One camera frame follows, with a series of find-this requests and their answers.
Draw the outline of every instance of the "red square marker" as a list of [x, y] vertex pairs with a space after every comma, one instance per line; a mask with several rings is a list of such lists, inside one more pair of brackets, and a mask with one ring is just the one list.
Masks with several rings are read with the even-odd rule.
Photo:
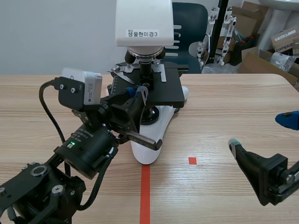
[[196, 157], [189, 157], [189, 164], [190, 165], [197, 165]]

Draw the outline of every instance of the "black cable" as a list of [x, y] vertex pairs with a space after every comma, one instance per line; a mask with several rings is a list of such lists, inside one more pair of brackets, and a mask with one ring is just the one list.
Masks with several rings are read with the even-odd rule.
[[[41, 85], [40, 89], [39, 89], [39, 94], [38, 94], [38, 97], [39, 97], [39, 100], [43, 106], [43, 109], [46, 111], [48, 117], [50, 118], [50, 120], [52, 121], [52, 123], [54, 124], [58, 134], [59, 134], [59, 137], [62, 141], [62, 143], [65, 142], [65, 138], [64, 138], [64, 135], [58, 125], [58, 123], [56, 122], [56, 120], [54, 119], [53, 115], [51, 114], [50, 110], [48, 109], [44, 99], [43, 99], [43, 92], [44, 90], [49, 87], [49, 86], [54, 86], [54, 80], [51, 80], [51, 81], [48, 81], [44, 84]], [[64, 171], [65, 171], [65, 174], [67, 174], [68, 176], [71, 176], [71, 167], [69, 164], [67, 164], [66, 162], [64, 163]]]
[[99, 175], [97, 177], [97, 180], [94, 183], [93, 190], [92, 190], [92, 192], [91, 192], [91, 194], [89, 196], [89, 199], [87, 200], [87, 202], [84, 205], [79, 205], [78, 211], [83, 211], [85, 209], [88, 209], [92, 205], [92, 203], [94, 202], [94, 200], [96, 199], [96, 197], [98, 195], [98, 192], [99, 192], [99, 189], [100, 189], [100, 186], [102, 184], [105, 172], [106, 172], [108, 166], [110, 165], [112, 159], [117, 154], [117, 152], [118, 152], [118, 149], [114, 148], [114, 151], [112, 152], [111, 156], [109, 156], [107, 158], [107, 160], [105, 161], [104, 165], [100, 168]]

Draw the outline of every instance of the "microscope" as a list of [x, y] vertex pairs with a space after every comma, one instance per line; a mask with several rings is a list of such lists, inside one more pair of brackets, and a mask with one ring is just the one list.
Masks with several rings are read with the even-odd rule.
[[[173, 114], [184, 107], [189, 94], [179, 79], [179, 74], [188, 67], [160, 63], [165, 56], [164, 46], [174, 44], [172, 1], [117, 0], [115, 44], [128, 50], [125, 63], [110, 71], [114, 80], [107, 94], [114, 95], [136, 85], [147, 87], [149, 95], [140, 134], [156, 141], [163, 139]], [[131, 145], [134, 157], [145, 165], [152, 164], [161, 152], [136, 142]]]

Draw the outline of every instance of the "red tape line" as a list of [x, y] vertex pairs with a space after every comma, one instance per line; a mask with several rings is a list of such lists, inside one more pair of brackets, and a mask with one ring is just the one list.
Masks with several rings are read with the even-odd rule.
[[141, 167], [140, 224], [150, 224], [150, 165]]

